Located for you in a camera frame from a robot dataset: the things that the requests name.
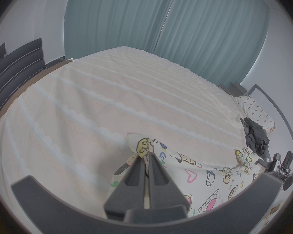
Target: mattress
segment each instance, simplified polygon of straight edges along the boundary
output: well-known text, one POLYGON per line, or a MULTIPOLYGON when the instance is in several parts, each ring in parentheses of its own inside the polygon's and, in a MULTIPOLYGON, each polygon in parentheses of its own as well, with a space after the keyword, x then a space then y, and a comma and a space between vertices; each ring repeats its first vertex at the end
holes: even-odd
POLYGON ((126 136, 236 167, 246 147, 233 97, 189 69, 119 47, 70 62, 30 86, 0 119, 0 194, 26 226, 11 184, 33 175, 51 193, 102 216, 113 173, 132 155, 126 136))

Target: brown floor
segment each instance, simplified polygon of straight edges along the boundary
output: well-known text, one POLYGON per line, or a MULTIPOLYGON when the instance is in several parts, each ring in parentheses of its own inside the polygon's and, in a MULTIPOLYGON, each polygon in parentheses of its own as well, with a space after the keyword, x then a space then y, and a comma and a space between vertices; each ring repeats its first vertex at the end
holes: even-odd
MULTIPOLYGON (((23 92, 26 91, 26 89, 31 86, 32 84, 39 81, 41 78, 46 76, 47 74, 51 73, 52 71, 58 69, 59 67, 62 67, 63 65, 71 62, 71 60, 65 60, 62 61, 51 68, 45 69, 33 78, 31 78, 29 81, 27 81, 22 87, 20 87, 13 95, 12 97, 7 101, 7 103, 3 106, 3 108, 0 111, 0 118, 7 112, 8 108, 12 104, 12 102, 18 98, 23 92)), ((17 233, 22 234, 25 233, 19 226, 16 224, 16 222, 12 219, 12 217, 9 215, 9 213, 6 211, 6 209, 3 207, 3 205, 0 202, 0 234, 1 233, 17 233)))

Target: cartoon print blanket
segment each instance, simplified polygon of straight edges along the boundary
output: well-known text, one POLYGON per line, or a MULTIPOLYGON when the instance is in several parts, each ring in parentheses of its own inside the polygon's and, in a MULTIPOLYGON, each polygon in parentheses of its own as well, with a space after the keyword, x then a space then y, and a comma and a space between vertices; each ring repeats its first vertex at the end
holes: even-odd
POLYGON ((182 153, 172 154, 169 146, 141 134, 129 133, 128 144, 135 154, 115 172, 108 197, 137 155, 144 159, 146 172, 148 172, 148 152, 153 152, 189 200, 188 217, 205 213, 232 199, 264 171, 260 164, 255 164, 259 157, 250 148, 235 150, 241 166, 227 168, 211 167, 188 158, 182 153))

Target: yellow cartoon hair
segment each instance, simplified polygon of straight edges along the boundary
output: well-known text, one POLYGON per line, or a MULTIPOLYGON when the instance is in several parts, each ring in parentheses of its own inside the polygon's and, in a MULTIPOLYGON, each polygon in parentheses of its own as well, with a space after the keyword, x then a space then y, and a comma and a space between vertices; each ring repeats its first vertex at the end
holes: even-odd
POLYGON ((139 140, 137 145, 137 154, 143 158, 147 155, 147 152, 154 152, 154 141, 150 138, 143 138, 139 140))

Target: black bag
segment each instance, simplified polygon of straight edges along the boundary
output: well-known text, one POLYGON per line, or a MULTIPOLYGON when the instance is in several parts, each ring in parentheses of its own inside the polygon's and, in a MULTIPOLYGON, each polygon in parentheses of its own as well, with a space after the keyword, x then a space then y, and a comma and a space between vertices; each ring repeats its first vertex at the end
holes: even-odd
POLYGON ((266 150, 268 150, 269 138, 267 137, 262 126, 247 117, 244 121, 249 125, 249 134, 246 136, 247 146, 258 156, 263 156, 266 150))

